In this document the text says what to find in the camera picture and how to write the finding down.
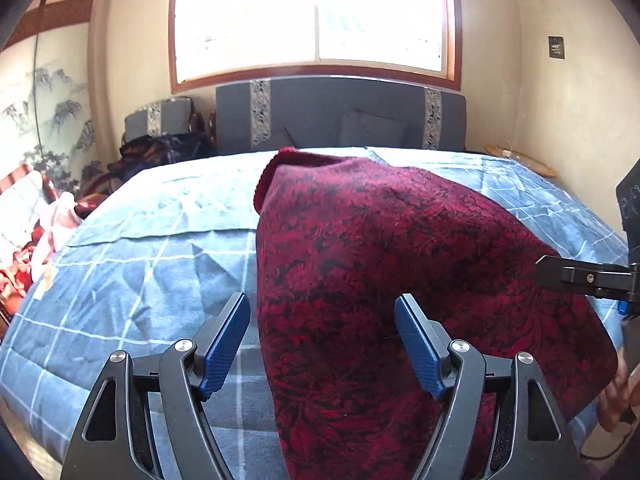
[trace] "gray cushion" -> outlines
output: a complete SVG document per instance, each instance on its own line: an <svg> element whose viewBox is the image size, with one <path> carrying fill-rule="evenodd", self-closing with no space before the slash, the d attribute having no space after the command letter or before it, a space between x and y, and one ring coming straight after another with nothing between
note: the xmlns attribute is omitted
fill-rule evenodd
<svg viewBox="0 0 640 480"><path fill-rule="evenodd" d="M150 103L124 119L125 142L145 135L185 134L193 113L189 97L174 97Z"/></svg>
<svg viewBox="0 0 640 480"><path fill-rule="evenodd" d="M295 146L291 136L287 130L281 130L277 133L271 134L271 137L264 139L254 147L251 148L252 152L271 152L273 150L279 150L286 146Z"/></svg>
<svg viewBox="0 0 640 480"><path fill-rule="evenodd" d="M399 121L383 119L359 110L345 110L338 146L402 148L405 128L406 124Z"/></svg>

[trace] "landscape painting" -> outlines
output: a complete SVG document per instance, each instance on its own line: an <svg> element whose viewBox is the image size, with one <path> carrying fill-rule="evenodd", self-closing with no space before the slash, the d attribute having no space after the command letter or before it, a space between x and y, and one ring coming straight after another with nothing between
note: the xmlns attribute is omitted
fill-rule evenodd
<svg viewBox="0 0 640 480"><path fill-rule="evenodd" d="M101 173L87 88L88 27L48 30L37 50L32 37L0 54L0 174L28 162L77 196Z"/></svg>

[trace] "bed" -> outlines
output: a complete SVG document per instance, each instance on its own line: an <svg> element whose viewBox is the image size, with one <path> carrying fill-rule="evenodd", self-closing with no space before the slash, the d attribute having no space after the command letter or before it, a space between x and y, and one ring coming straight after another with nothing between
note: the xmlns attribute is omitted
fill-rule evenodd
<svg viewBox="0 0 640 480"><path fill-rule="evenodd" d="M495 200L563 257L626 264L627 246L615 232L513 160L393 148L310 151L433 171ZM56 261L52 288L32 287L0 346L0 396L53 458L63 461L110 352L160 352L195 333L242 290L252 320L206 413L236 479L287 478L255 320L258 216L252 199L273 155L244 153L143 171L76 229ZM619 347L615 302L591 303ZM157 394L151 405L164 477L178 479ZM592 402L570 423L577 446L595 425Z"/></svg>

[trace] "blue gripper pad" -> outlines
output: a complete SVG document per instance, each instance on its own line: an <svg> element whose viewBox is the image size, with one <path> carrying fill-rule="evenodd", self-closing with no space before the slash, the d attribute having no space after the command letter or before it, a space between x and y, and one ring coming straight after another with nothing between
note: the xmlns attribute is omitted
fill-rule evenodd
<svg viewBox="0 0 640 480"><path fill-rule="evenodd" d="M414 367L420 387L429 392L434 399L442 400L447 390L441 365L442 349L446 351L446 347L410 294L405 294L396 300L394 317L396 328L402 338L404 349L409 355L409 361ZM430 337L435 337L437 340L432 343Z"/></svg>
<svg viewBox="0 0 640 480"><path fill-rule="evenodd" d="M629 302L620 300L618 302L618 313L620 316L626 316L629 314Z"/></svg>
<svg viewBox="0 0 640 480"><path fill-rule="evenodd" d="M198 387L202 400L209 400L211 394L222 388L250 318L251 307L245 296L234 306L205 355L204 377Z"/></svg>

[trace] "gray headboard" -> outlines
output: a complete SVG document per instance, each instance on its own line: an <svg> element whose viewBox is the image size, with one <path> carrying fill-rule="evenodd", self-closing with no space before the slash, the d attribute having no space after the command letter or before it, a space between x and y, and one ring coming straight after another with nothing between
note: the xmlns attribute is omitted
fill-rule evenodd
<svg viewBox="0 0 640 480"><path fill-rule="evenodd" d="M465 149L466 99L460 94L378 79L304 76L218 86L218 152L248 152L284 128L299 148L337 146L348 108L405 123L405 148Z"/></svg>

